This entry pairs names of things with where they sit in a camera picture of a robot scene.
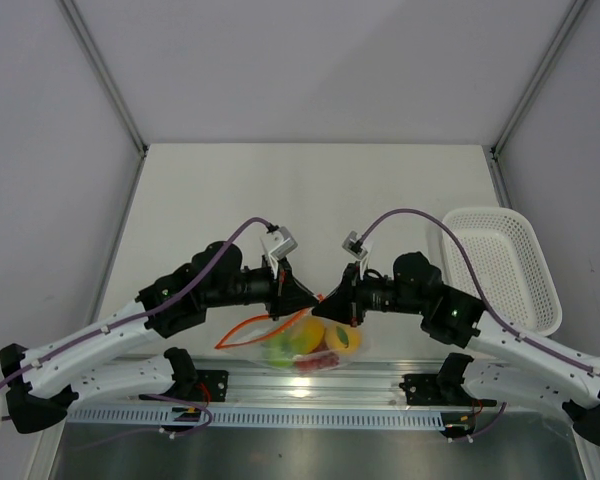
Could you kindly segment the orange fruit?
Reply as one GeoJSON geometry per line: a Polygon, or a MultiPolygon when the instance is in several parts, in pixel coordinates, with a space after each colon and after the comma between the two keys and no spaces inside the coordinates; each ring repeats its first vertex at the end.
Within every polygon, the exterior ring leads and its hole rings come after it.
{"type": "Polygon", "coordinates": [[[359,329],[342,324],[329,326],[325,330],[324,339],[328,349],[340,355],[353,355],[363,344],[359,329]]]}

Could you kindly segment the yellow green mango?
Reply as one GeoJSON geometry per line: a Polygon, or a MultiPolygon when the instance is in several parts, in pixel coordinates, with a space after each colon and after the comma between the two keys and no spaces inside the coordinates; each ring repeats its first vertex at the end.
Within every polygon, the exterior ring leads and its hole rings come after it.
{"type": "Polygon", "coordinates": [[[325,332],[323,321],[314,316],[303,318],[291,330],[290,343],[294,354],[307,355],[322,342],[325,332]]]}

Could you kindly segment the clear zip top bag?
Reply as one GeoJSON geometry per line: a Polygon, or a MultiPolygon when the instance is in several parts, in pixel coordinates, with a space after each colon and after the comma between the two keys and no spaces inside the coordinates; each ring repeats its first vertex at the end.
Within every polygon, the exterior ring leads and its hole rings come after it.
{"type": "Polygon", "coordinates": [[[362,329],[317,317],[307,308],[280,320],[267,314],[246,319],[215,348],[263,367],[309,374],[346,366],[369,345],[362,329]]]}

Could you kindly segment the green apple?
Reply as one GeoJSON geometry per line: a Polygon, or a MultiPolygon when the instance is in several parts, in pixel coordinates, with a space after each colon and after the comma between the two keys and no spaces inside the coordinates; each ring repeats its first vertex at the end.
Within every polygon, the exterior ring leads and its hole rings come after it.
{"type": "Polygon", "coordinates": [[[285,332],[269,338],[264,344],[263,358],[273,368],[290,368],[295,354],[291,348],[289,335],[285,332]]]}

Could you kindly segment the red grape bunch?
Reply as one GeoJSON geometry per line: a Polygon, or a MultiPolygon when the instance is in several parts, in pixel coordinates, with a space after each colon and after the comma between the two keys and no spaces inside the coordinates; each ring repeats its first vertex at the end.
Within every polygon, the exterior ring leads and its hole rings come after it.
{"type": "Polygon", "coordinates": [[[311,373],[321,370],[330,370],[338,367],[340,357],[331,351],[321,351],[298,358],[294,368],[300,373],[311,373]]]}

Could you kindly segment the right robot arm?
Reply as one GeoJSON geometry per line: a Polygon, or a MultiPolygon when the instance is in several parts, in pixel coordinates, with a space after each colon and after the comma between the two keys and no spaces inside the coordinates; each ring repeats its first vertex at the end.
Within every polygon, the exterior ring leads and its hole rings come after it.
{"type": "Polygon", "coordinates": [[[446,285],[420,252],[399,256],[391,276],[348,264],[312,313],[357,327],[369,311],[419,315],[430,338],[460,348],[438,373],[444,401],[494,400],[555,414],[600,447],[600,357],[502,318],[486,301],[446,285]]]}

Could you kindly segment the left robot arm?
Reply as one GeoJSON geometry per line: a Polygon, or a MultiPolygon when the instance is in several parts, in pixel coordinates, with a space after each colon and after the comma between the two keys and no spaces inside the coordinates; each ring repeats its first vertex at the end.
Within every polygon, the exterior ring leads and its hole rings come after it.
{"type": "Polygon", "coordinates": [[[110,362],[202,325],[213,308],[261,304],[278,319],[317,304],[287,259],[256,269],[242,260],[236,245],[214,242],[111,316],[44,347],[2,348],[6,406],[16,431],[45,430],[91,402],[127,396],[193,400],[200,392],[199,374],[183,348],[126,367],[110,362]]]}

